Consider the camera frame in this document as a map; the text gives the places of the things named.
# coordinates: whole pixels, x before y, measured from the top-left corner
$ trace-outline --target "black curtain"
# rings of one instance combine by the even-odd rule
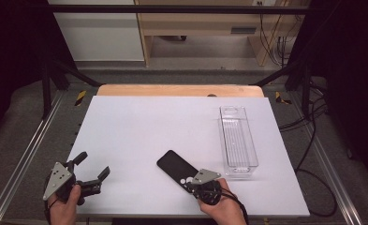
[[[320,23],[302,26],[297,50]],[[326,78],[331,114],[348,147],[368,169],[368,0],[342,0],[321,37],[309,57],[311,74]]]
[[[58,59],[77,69],[53,14],[29,10],[26,5],[31,3],[48,4],[47,0],[0,0],[0,121],[15,90],[41,80],[45,59]],[[64,72],[49,66],[52,79],[63,87]]]

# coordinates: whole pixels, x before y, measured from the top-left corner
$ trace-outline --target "gray floor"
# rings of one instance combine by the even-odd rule
[[[249,84],[259,81],[278,69],[272,62],[266,67],[258,67],[246,38],[226,39],[222,37],[188,37],[186,42],[176,37],[159,37],[155,40],[149,67],[138,64],[90,65],[83,64],[83,73],[103,83],[235,83]],[[55,161],[65,161],[80,130],[91,96],[96,88],[69,77],[72,84],[67,92],[53,91],[63,96],[52,123],[41,140],[36,153],[31,158],[22,181],[3,216],[3,224],[41,224],[44,222],[41,200],[44,179]],[[279,126],[298,118],[294,104],[276,102],[278,91],[284,100],[293,100],[298,93],[288,93],[281,85],[285,78],[263,87],[270,99]],[[74,106],[78,93],[87,94],[80,106]],[[312,100],[318,98],[312,93]],[[0,195],[14,173],[34,135],[42,115],[41,85],[30,84],[14,94],[11,106],[0,126]],[[368,224],[368,172],[360,161],[346,155],[346,144],[342,141],[332,118],[322,114],[316,120],[316,135],[320,139],[331,163],[336,169],[350,200],[357,209],[363,224]],[[305,127],[282,132],[288,155],[293,167],[298,163],[309,136]],[[312,148],[302,168],[326,180],[315,150]],[[306,173],[299,173],[304,198],[308,207],[319,213],[331,211],[331,195],[319,181]],[[269,224],[347,224],[343,207],[331,217],[312,215],[302,218],[269,218]],[[252,218],[252,224],[264,224],[263,218]],[[111,218],[92,221],[111,221]],[[113,224],[207,224],[200,220],[123,220],[115,219]]]

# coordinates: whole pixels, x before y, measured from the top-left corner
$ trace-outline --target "white cabinet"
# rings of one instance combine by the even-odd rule
[[[132,0],[49,0],[50,4],[133,5]],[[144,61],[135,13],[54,13],[75,61]]]

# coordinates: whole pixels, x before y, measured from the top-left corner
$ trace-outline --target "floor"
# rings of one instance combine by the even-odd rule
[[[279,66],[271,60],[259,67],[246,37],[157,37],[151,63],[78,62],[81,71],[102,83],[255,83]],[[55,161],[66,160],[91,96],[97,88],[69,77],[68,91],[53,89],[59,107],[51,122],[44,124],[41,85],[30,84],[14,93],[10,109],[0,126],[0,224],[46,224],[41,201],[44,178]],[[286,77],[263,87],[279,126],[289,124],[301,114],[298,99],[301,90],[287,92]],[[322,79],[314,82],[324,84]],[[86,90],[80,106],[75,106],[78,93]],[[311,99],[319,98],[317,90]],[[368,172],[362,163],[348,158],[346,144],[337,131],[334,119],[321,103],[323,113],[316,120],[316,138],[298,179],[309,209],[315,212],[301,218],[252,218],[252,224],[368,224]],[[34,134],[40,128],[42,135]],[[282,137],[293,167],[300,162],[314,127],[308,124],[288,131]],[[323,181],[335,192],[334,200]],[[168,220],[92,218],[90,224],[209,224],[204,220]]]

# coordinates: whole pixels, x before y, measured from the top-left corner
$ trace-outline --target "tape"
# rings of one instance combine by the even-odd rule
[[[292,104],[292,102],[290,100],[283,100],[281,97],[280,97],[280,93],[279,92],[276,92],[276,102],[277,103],[285,103],[287,105],[289,104]]]
[[[86,93],[86,91],[81,91],[79,93],[78,98],[76,98],[75,106],[80,106],[81,105],[81,102],[84,99],[85,93]]]

